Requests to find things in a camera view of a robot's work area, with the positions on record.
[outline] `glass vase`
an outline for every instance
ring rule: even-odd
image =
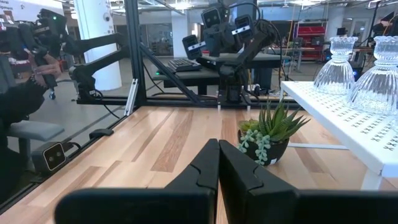
[[[358,79],[347,97],[348,106],[371,113],[397,114],[398,37],[375,37],[375,66]]]
[[[353,69],[348,62],[357,37],[330,38],[331,60],[319,71],[313,85],[316,91],[345,95],[353,87],[355,80]]]

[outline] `column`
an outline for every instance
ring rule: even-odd
[[[337,36],[337,29],[343,26],[344,7],[329,7],[325,41]]]
[[[75,0],[80,37],[82,40],[114,33],[109,0]],[[85,53],[86,63],[117,51],[116,44],[91,49]],[[97,90],[113,90],[122,86],[119,62],[95,72]]]
[[[172,13],[172,30],[173,30],[173,55],[175,58],[187,57],[185,53],[182,39],[191,35],[191,27],[189,23],[189,11],[185,11],[185,15],[180,15],[174,11]]]

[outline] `potted plant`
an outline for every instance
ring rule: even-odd
[[[282,100],[271,114],[268,102],[266,110],[261,108],[258,120],[239,122],[238,149],[262,166],[276,163],[284,154],[289,137],[310,121],[303,116],[294,119],[299,109],[287,116],[289,107],[285,110]]]

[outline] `person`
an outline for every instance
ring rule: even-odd
[[[46,55],[48,65],[37,66],[34,56],[28,52],[34,74],[24,83],[11,87],[0,94],[0,204],[13,192],[24,173],[24,156],[8,148],[6,131],[12,123],[18,123],[37,111],[44,102],[47,91],[43,75],[52,74],[58,78],[62,73],[58,61]]]

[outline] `keyboard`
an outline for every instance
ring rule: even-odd
[[[201,69],[199,63],[188,59],[173,59],[169,61],[169,66],[176,72],[197,71]]]

